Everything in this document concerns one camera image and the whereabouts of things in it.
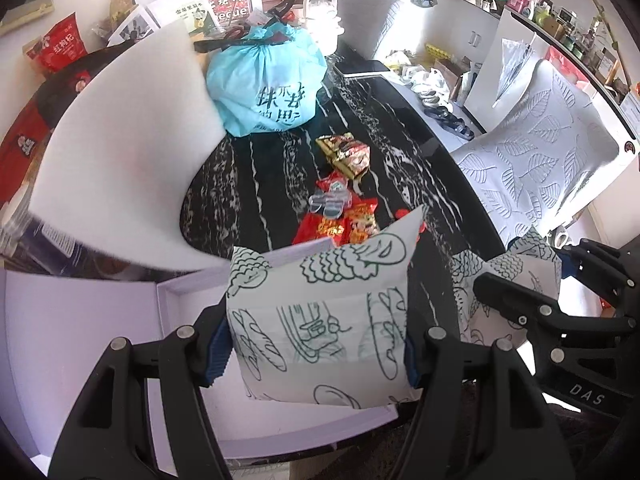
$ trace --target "blue plastic bag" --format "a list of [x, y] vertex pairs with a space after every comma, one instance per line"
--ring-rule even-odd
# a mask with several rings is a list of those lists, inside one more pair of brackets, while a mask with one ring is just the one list
[[291, 38], [283, 44], [232, 46], [217, 54], [207, 70], [207, 89], [225, 129], [235, 137], [282, 132], [316, 114], [316, 93], [326, 61], [304, 29], [275, 23], [253, 27], [246, 39]]

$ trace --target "candy wrapper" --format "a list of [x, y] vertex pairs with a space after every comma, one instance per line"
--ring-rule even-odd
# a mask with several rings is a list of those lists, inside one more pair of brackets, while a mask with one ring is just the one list
[[349, 241], [350, 221], [345, 218], [332, 220], [316, 213], [307, 213], [298, 227], [293, 244], [301, 244], [318, 238], [333, 238], [336, 247]]
[[316, 143], [332, 166], [348, 179], [356, 180], [369, 169], [369, 146], [355, 140], [349, 132], [340, 136], [318, 137]]
[[24, 54], [31, 59], [36, 72], [44, 77], [49, 77], [76, 59], [86, 56], [87, 52], [78, 32], [76, 14], [67, 16], [42, 38], [28, 44]]
[[378, 199], [370, 198], [344, 212], [344, 217], [350, 223], [348, 243], [360, 244], [380, 232], [375, 216], [377, 207]]

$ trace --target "chair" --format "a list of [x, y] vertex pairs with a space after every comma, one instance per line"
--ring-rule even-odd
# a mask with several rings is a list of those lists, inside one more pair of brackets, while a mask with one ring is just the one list
[[451, 156], [507, 245], [531, 226], [544, 236], [585, 207], [617, 176], [602, 181], [620, 153], [588, 95], [540, 60], [504, 120]]
[[383, 60], [406, 48], [408, 33], [415, 29], [404, 10], [401, 0], [338, 0], [341, 38], [365, 59]]
[[30, 211], [121, 260], [219, 265], [187, 244], [179, 219], [194, 175], [224, 136], [178, 20], [116, 58], [74, 100], [47, 147]]

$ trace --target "black marble table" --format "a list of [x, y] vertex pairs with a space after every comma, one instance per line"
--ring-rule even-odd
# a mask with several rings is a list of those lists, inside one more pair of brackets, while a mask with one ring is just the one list
[[384, 78], [345, 80], [333, 69], [358, 56], [341, 45], [328, 59], [316, 116], [282, 133], [226, 136], [193, 179], [180, 225], [193, 247], [229, 258], [233, 245], [265, 252], [291, 244], [315, 182], [331, 167], [314, 140], [351, 132], [371, 148], [370, 171], [356, 192], [377, 198], [381, 228], [400, 208], [428, 205], [428, 232], [409, 270], [408, 326], [439, 324], [458, 334], [448, 261], [471, 248], [504, 252], [484, 208], [449, 153]]

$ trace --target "metal bolt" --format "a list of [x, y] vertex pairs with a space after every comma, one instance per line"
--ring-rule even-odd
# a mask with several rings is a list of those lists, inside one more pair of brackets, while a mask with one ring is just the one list
[[564, 361], [564, 350], [561, 348], [554, 348], [551, 351], [551, 360], [555, 363], [561, 363]]
[[191, 325], [183, 325], [176, 331], [176, 333], [180, 339], [188, 339], [195, 334], [196, 331]]
[[441, 326], [432, 326], [427, 332], [432, 339], [444, 339], [447, 336], [447, 331]]
[[112, 350], [122, 350], [127, 345], [127, 340], [123, 337], [117, 337], [111, 341]]
[[503, 352], [508, 352], [513, 348], [513, 344], [506, 338], [496, 340], [495, 345]]

